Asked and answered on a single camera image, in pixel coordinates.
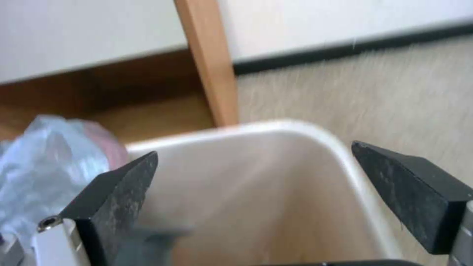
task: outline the plastic bag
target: plastic bag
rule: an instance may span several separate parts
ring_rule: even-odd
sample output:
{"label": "plastic bag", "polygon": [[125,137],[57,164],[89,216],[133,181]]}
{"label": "plastic bag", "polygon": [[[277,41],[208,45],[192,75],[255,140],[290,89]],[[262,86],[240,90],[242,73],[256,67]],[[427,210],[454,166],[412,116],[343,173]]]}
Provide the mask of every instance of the plastic bag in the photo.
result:
{"label": "plastic bag", "polygon": [[40,220],[128,161],[125,147],[99,124],[38,116],[22,136],[0,142],[0,231],[28,249]]}

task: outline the floor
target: floor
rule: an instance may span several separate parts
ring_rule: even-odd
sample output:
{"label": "floor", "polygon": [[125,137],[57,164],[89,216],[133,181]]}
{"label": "floor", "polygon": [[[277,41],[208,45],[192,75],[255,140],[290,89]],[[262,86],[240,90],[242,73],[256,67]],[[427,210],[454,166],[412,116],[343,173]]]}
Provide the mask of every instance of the floor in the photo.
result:
{"label": "floor", "polygon": [[[473,36],[241,76],[242,122],[309,121],[347,145],[423,156],[473,186]],[[400,229],[403,251],[445,265]]]}

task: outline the pink object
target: pink object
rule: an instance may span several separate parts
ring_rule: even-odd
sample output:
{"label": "pink object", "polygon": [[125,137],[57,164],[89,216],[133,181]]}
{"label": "pink object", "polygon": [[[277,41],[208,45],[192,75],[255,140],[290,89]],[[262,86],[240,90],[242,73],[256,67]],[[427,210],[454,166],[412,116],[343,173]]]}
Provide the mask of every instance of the pink object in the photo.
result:
{"label": "pink object", "polygon": [[99,123],[83,121],[84,133],[107,156],[111,170],[115,170],[130,161],[128,152],[115,136],[103,128]]}

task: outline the black clamp jaw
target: black clamp jaw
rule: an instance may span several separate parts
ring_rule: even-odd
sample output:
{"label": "black clamp jaw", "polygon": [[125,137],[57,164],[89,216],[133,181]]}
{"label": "black clamp jaw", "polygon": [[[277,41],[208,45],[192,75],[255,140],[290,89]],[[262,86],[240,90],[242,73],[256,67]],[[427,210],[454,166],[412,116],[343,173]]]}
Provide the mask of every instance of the black clamp jaw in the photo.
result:
{"label": "black clamp jaw", "polygon": [[113,265],[145,200],[158,166],[150,152],[119,169],[98,175],[61,212],[75,221],[91,265]]}
{"label": "black clamp jaw", "polygon": [[473,266],[473,189],[425,158],[353,142],[353,155],[386,205],[425,250]]}

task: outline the white wall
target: white wall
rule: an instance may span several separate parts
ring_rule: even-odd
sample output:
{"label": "white wall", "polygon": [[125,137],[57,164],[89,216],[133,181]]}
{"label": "white wall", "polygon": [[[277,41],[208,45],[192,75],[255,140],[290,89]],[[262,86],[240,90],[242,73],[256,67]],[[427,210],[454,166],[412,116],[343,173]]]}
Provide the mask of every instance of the white wall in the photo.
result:
{"label": "white wall", "polygon": [[[218,1],[236,62],[473,18],[473,0]],[[0,3],[0,83],[186,45],[173,0]]]}
{"label": "white wall", "polygon": [[0,83],[180,46],[173,0],[0,2]]}
{"label": "white wall", "polygon": [[236,62],[473,19],[472,0],[219,0]]}

